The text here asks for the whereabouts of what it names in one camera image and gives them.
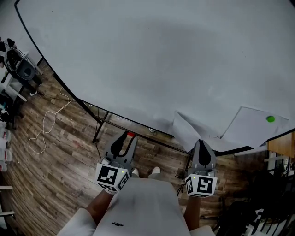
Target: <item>white paper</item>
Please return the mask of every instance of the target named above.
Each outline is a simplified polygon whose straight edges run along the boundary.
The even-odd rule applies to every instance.
[[[193,149],[195,143],[201,139],[199,133],[177,111],[174,113],[170,132],[187,152]]]
[[[274,116],[274,122],[266,118]],[[268,112],[241,107],[222,139],[257,148],[288,124],[288,120]]]

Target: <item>green dot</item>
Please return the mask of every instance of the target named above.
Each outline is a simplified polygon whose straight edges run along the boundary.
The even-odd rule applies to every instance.
[[[276,119],[273,116],[268,116],[268,117],[266,117],[266,120],[268,122],[274,122]]]

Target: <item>wooden floor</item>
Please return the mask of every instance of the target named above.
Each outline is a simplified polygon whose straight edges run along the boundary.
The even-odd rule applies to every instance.
[[[53,78],[52,71],[47,69],[41,79],[43,85],[39,91],[47,96],[59,99],[66,97],[59,94],[60,84]],[[10,146],[13,161],[8,171],[3,173],[5,183],[13,186],[13,191],[3,192],[5,210],[14,210],[16,220],[8,219],[11,224],[27,236],[56,235],[80,207],[86,207],[101,191],[94,184],[93,178],[96,163],[100,161],[99,153],[92,143],[96,122],[76,102],[71,102],[56,116],[56,123],[50,132],[45,134],[46,151],[35,154],[29,147],[29,138],[35,137],[42,128],[45,112],[58,111],[66,101],[55,100],[45,96],[29,97],[22,105],[23,119],[17,119]],[[97,113],[97,108],[90,108]],[[141,134],[152,136],[168,144],[180,147],[174,139],[159,132],[150,133],[147,128],[131,123],[115,115],[109,120],[128,127]],[[53,115],[45,120],[45,128],[49,130],[53,124]],[[106,142],[118,132],[116,127],[104,124],[97,147],[103,153]],[[31,142],[36,151],[41,151],[44,144],[41,136]],[[139,169],[141,177],[147,177],[153,167],[159,166],[167,180],[175,190],[183,183],[175,175],[184,171],[187,155],[155,145],[153,142],[139,138],[133,166]],[[215,196],[202,199],[201,215],[218,216],[221,211],[219,197],[226,197],[226,205],[234,200],[233,193],[247,188],[246,172],[261,169],[264,156],[233,155],[217,158],[218,186]],[[179,204],[185,210],[187,195],[185,188],[179,195]],[[214,219],[201,220],[201,224],[214,226]]]

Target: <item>shoe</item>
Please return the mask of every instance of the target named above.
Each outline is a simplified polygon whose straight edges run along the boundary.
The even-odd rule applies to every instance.
[[[135,175],[137,175],[137,176],[139,177],[138,169],[135,168],[135,169],[133,170],[132,174],[135,174]]]
[[[161,169],[160,169],[159,167],[156,166],[156,167],[153,169],[152,174],[159,174],[159,173],[161,173]]]
[[[34,96],[34,95],[36,95],[36,94],[37,94],[37,91],[34,92],[34,93],[30,93],[31,96]]]

